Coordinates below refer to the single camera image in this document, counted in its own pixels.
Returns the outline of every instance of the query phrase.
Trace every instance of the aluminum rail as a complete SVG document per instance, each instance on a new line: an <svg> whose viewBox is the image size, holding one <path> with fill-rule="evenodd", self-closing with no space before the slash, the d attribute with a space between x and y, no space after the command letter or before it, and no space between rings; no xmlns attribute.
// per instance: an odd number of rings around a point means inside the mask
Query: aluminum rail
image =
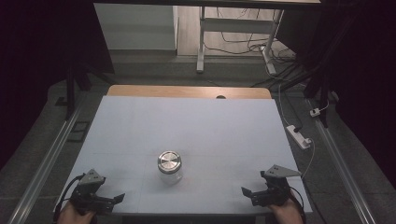
<svg viewBox="0 0 396 224"><path fill-rule="evenodd" d="M330 153L330 156L332 157L334 166L344 182L346 191L348 192L351 201L355 205L355 209L359 217L361 218L361 223L375 224L376 222L372 214L372 211L370 210L370 207L368 206L366 200L364 199L364 196L361 193L361 189L359 188L358 184L353 178L352 173L350 173L343 155L341 154L338 146L335 144L335 141L332 138L332 134L330 133L329 129L326 129L323 126L320 120L316 119L315 123L317 125L320 136L324 141L326 148Z"/></svg>
<svg viewBox="0 0 396 224"><path fill-rule="evenodd" d="M74 123L77 120L77 117L81 111L82 105L86 97L87 93L85 92L82 92L78 97L75 112L71 115L69 120L64 122L62 129L59 131L54 142L49 148L49 151L47 152L46 156L44 157L37 171L35 172L34 177L26 188L26 191L23 193L18 205L15 207L15 210L12 213L8 224L22 224L26 221L26 218L29 216L33 205L35 204L35 200L37 199L41 189L43 188L47 177L49 176L50 171L54 163L56 162L56 159L58 158L62 147L64 146L67 135L69 135Z"/></svg>

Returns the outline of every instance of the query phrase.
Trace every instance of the white wall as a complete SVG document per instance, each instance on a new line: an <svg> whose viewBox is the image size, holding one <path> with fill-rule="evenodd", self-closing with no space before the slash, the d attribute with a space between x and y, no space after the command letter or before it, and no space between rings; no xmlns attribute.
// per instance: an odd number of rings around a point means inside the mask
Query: white wall
<svg viewBox="0 0 396 224"><path fill-rule="evenodd" d="M174 7L94 5L108 49L176 49Z"/></svg>

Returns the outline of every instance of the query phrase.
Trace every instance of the jar lid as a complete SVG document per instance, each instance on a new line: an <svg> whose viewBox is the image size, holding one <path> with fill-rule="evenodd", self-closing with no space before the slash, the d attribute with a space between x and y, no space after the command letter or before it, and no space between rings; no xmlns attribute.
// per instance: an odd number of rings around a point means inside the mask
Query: jar lid
<svg viewBox="0 0 396 224"><path fill-rule="evenodd" d="M181 167L181 158L175 151L165 151L158 157L158 169L167 175L177 172Z"/></svg>

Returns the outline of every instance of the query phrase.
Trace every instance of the floor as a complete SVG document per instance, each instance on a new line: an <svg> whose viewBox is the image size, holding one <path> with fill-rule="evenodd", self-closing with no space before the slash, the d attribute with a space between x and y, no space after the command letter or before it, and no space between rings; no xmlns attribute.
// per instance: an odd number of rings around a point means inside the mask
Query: floor
<svg viewBox="0 0 396 224"><path fill-rule="evenodd" d="M230 16L235 17L240 13L237 11ZM213 43L207 42L207 44L216 46L216 48L228 46L226 44L222 46L221 39L221 36L218 36L218 43L214 41ZM243 47L232 46L227 50L244 50ZM195 51L196 49L193 48L186 49L183 53L184 56L114 52L111 57L116 74L109 76L119 84L135 85L251 87L257 84L256 88L268 88L275 81L266 74L261 57L211 56L205 59L205 72L198 75L195 71L196 57L189 56L195 55ZM275 64L279 71L288 65L288 63ZM292 76L297 76L298 72L294 71ZM109 84L93 75L90 75L90 81L92 82L90 91L76 90L78 101L82 102L77 122L92 122L101 98L109 88ZM283 115L280 113L280 116L284 117L288 123L303 124L301 133L315 141L315 156L304 179L305 187L310 195L310 203L314 208L314 213L307 216L307 223L361 223L361 218L339 177L330 152L318 133L317 120L312 119L308 114L309 109L317 105L318 101L316 99L307 101L304 98L302 94L304 83L281 94L278 94L276 87L277 85L272 87L272 95L278 108L282 105ZM49 89L49 99L41 115L14 156L0 171L0 223L9 221L37 167L64 125L66 109L63 105L56 104L60 97L65 97L64 82L55 84ZM329 131L346 160L350 173L358 183L376 223L395 223L395 189L381 173L359 139L338 117L334 109L335 104L336 100L332 98L328 108ZM53 207L82 147L83 143L78 141L79 138L83 138L79 132L72 131L67 135L68 141L64 143L47 180L43 180L44 186L24 223L51 222ZM288 138L299 169L305 171L313 156L313 148L302 151L289 136ZM122 218L120 216L99 217L99 223L122 223Z"/></svg>

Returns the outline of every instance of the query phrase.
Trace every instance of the black curtain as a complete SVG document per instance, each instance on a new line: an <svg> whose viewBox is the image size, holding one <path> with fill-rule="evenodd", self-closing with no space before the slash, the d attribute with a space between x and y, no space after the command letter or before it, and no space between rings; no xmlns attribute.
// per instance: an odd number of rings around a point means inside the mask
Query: black curtain
<svg viewBox="0 0 396 224"><path fill-rule="evenodd" d="M337 112L395 187L396 16L392 10L388 2L367 1L333 55L329 72L340 98Z"/></svg>
<svg viewBox="0 0 396 224"><path fill-rule="evenodd" d="M47 102L51 85L72 63L114 73L93 3L0 1L0 167Z"/></svg>

